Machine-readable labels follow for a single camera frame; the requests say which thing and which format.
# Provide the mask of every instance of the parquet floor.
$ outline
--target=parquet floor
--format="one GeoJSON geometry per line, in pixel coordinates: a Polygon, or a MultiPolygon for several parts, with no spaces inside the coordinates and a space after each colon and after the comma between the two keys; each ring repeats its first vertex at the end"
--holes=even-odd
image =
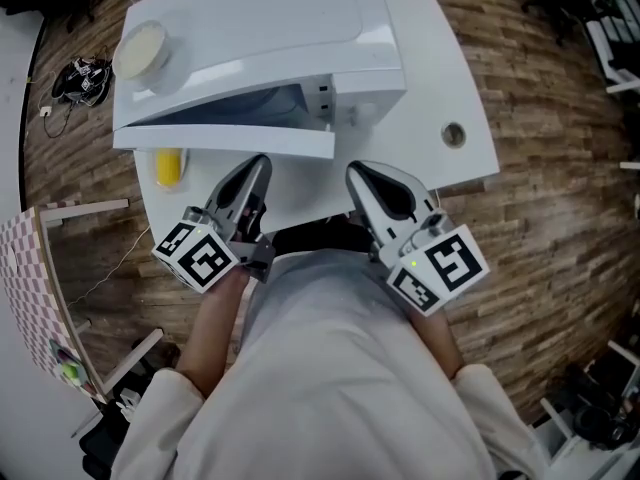
{"type": "MultiPolygon", "coordinates": [[[[630,146],[619,106],[604,92],[578,32],[556,46],[524,0],[438,0],[457,34],[491,125],[501,173],[441,191],[443,206],[470,225],[491,276],[449,307],[469,361],[491,366],[526,420],[570,361],[587,362],[633,304],[640,230],[632,218],[636,179],[620,171],[630,146]]],[[[127,0],[102,0],[93,24],[46,31],[34,79],[76,54],[113,52],[127,0]]],[[[131,208],[68,222],[51,233],[67,301],[84,293],[147,226],[133,157],[111,148],[112,96],[77,109],[49,139],[37,115],[44,82],[29,101],[27,203],[129,198],[131,208]]],[[[58,129],[62,109],[48,127],[58,129]]],[[[93,321],[83,342],[106,371],[151,328],[183,344],[198,297],[149,255],[150,234],[113,279],[72,308],[93,321]]]]}

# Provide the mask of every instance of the round container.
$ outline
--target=round container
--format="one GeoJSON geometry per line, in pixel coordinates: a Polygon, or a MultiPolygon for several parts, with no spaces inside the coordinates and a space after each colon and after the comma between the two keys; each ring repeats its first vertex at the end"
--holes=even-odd
{"type": "Polygon", "coordinates": [[[158,21],[133,27],[120,41],[113,56],[113,71],[124,80],[152,73],[169,58],[169,34],[158,21]]]}

